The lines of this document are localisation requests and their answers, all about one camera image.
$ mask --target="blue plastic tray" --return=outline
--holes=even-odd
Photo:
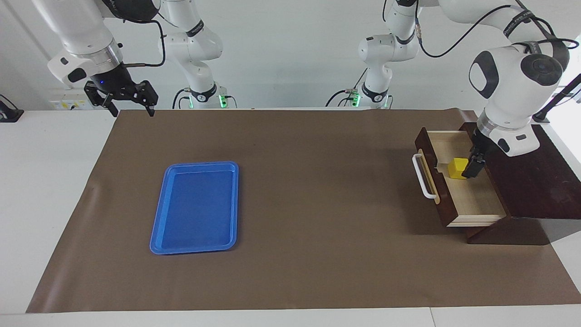
[[[167,168],[149,248],[155,254],[224,251],[236,243],[238,165],[181,163]]]

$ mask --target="open drawer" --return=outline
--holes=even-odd
[[[427,131],[415,141],[413,163],[427,198],[436,203],[443,226],[487,227],[507,216],[486,172],[458,180],[448,173],[453,158],[466,158],[472,141],[466,131]]]

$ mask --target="drawer handle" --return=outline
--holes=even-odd
[[[428,187],[426,186],[426,183],[424,182],[424,178],[422,177],[421,168],[419,167],[419,164],[418,164],[418,159],[421,159],[421,158],[422,158],[422,155],[419,153],[414,154],[414,156],[411,158],[411,161],[414,163],[415,174],[418,175],[419,186],[422,188],[422,193],[424,194],[424,196],[428,199],[435,200],[435,199],[437,199],[437,194],[431,194],[428,191]]]

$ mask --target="yellow block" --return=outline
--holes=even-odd
[[[454,158],[452,162],[448,163],[448,173],[450,178],[453,179],[467,179],[462,176],[464,169],[468,166],[468,159],[466,158]]]

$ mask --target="brown table cover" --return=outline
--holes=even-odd
[[[123,111],[27,312],[581,303],[551,246],[469,245],[411,156],[447,111]],[[240,166],[238,242],[149,251],[165,169]]]

